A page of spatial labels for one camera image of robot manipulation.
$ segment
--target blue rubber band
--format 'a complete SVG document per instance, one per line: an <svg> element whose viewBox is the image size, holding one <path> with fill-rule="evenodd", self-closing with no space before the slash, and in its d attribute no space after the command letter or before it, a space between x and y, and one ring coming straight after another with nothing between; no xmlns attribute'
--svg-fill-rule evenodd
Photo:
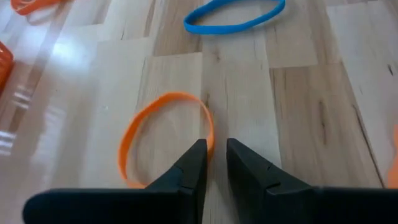
<svg viewBox="0 0 398 224"><path fill-rule="evenodd" d="M255 18L251 21L244 22L242 24L236 25L227 25L227 26L198 26L192 25L197 19L214 11L217 8L220 8L226 4L242 1L242 0L212 0L208 4L205 4L202 7L199 7L192 11L189 15L184 19L184 26L188 32L192 34L232 34L235 32L241 32L248 28L254 27L260 23L268 21L272 19L280 12L282 12L285 8L285 0L279 0L279 4L267 14L264 14L258 18Z"/></svg>

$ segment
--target orange plastic item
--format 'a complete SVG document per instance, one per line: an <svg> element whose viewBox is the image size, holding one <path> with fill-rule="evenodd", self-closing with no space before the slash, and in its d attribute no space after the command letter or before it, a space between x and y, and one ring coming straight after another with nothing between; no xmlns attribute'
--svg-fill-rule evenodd
<svg viewBox="0 0 398 224"><path fill-rule="evenodd" d="M394 128L394 144L396 146L396 158L388 173L388 188L398 189L398 125Z"/></svg>
<svg viewBox="0 0 398 224"><path fill-rule="evenodd" d="M11 6L18 14L26 16L35 10L48 7L60 1L61 0L11 0Z"/></svg>
<svg viewBox="0 0 398 224"><path fill-rule="evenodd" d="M210 132L206 139L207 140L207 161L210 162L211 158L213 157L213 153L214 153L214 124L213 124L213 118L211 117L211 114L208 111L205 104L203 104L203 102L201 100L199 100L197 97L195 97L194 95L191 95L189 93L168 92L168 93L160 96L157 100L155 100L149 106L147 106L142 111L140 111L134 117L134 119L131 121L128 129L124 133L124 136L121 141L120 148L119 148L118 164L119 164L119 171L120 171L121 177L126 181L128 186L130 186L132 188L136 188L136 189L143 189L146 187L146 185L144 185L142 183L131 182L130 180L128 180L127 172L126 172L127 156L129 154L129 148L132 143L132 139L134 138L134 135L137 133L139 125L148 115L157 111L162 106L164 106L167 103L174 101L174 100L193 100L193 101L198 102L200 104L200 106L203 108L203 110L206 113L207 120L210 124Z"/></svg>
<svg viewBox="0 0 398 224"><path fill-rule="evenodd" d="M14 56L7 47L0 42L0 91L4 88L10 75Z"/></svg>

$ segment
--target wooden floor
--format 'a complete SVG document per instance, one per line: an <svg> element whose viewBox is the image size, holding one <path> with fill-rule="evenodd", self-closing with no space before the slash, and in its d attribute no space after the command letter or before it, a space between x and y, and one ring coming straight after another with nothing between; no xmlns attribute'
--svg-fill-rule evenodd
<svg viewBox="0 0 398 224"><path fill-rule="evenodd" d="M226 138L313 185L384 187L398 124L398 1L287 0L274 20L233 35L187 33L208 0L74 0L15 14L0 0L0 40L15 67L0 98L0 223L56 187L125 188L116 152L157 96L199 96L215 119L204 223L237 223ZM243 1L203 24L252 19L275 1ZM153 115L132 179L150 182L198 138L199 107Z"/></svg>

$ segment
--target orange object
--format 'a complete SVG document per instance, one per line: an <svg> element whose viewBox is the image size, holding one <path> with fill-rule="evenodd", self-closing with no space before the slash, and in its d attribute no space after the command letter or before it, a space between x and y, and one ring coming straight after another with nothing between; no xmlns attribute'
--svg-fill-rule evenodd
<svg viewBox="0 0 398 224"><path fill-rule="evenodd" d="M51 6L60 1L61 0L11 0L11 6L18 14L26 16L35 10Z"/></svg>
<svg viewBox="0 0 398 224"><path fill-rule="evenodd" d="M0 42L0 91L4 88L10 75L14 56L7 47Z"/></svg>
<svg viewBox="0 0 398 224"><path fill-rule="evenodd" d="M207 140L207 161L210 162L211 158L213 157L214 124L213 124L213 118L211 117L211 114L208 111L205 104L203 104L203 102L201 100L199 100L197 97L195 97L189 93L168 92L168 93L160 96L157 100L155 100L149 106L147 106L142 111L140 111L134 117L134 119L131 121L128 129L124 133L124 136L121 141L120 148L119 148L118 164L119 164L119 171L120 171L121 177L126 181L128 186L130 186L132 188L137 188L137 189L143 189L146 187L146 185L144 185L142 183L131 182L130 180L128 180L127 172L126 172L127 155L129 154L129 148L132 143L132 139L134 138L134 135L137 133L139 125L152 112L157 111L162 106L164 106L167 103L174 101L174 100L193 100L193 101L198 102L200 104L200 106L203 108L203 110L206 113L207 120L209 121L209 124L210 124L210 132L206 138L206 140Z"/></svg>
<svg viewBox="0 0 398 224"><path fill-rule="evenodd" d="M388 172L388 187L398 189L398 125L394 128L394 144L397 152L392 167Z"/></svg>

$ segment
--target light wood floor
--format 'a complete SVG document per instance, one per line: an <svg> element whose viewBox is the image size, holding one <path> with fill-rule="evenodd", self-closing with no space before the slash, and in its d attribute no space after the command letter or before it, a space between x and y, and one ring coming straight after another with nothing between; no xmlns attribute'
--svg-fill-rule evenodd
<svg viewBox="0 0 398 224"><path fill-rule="evenodd" d="M0 223L56 187L125 188L116 151L157 96L199 96L215 119L204 223L237 223L226 138L313 185L383 187L398 124L398 2L287 0L276 19L199 36L182 20L208 0L74 0L21 17L0 0L0 40L16 65L0 97ZM275 1L237 2L203 24L252 19ZM154 114L131 178L150 182L198 138L199 107Z"/></svg>

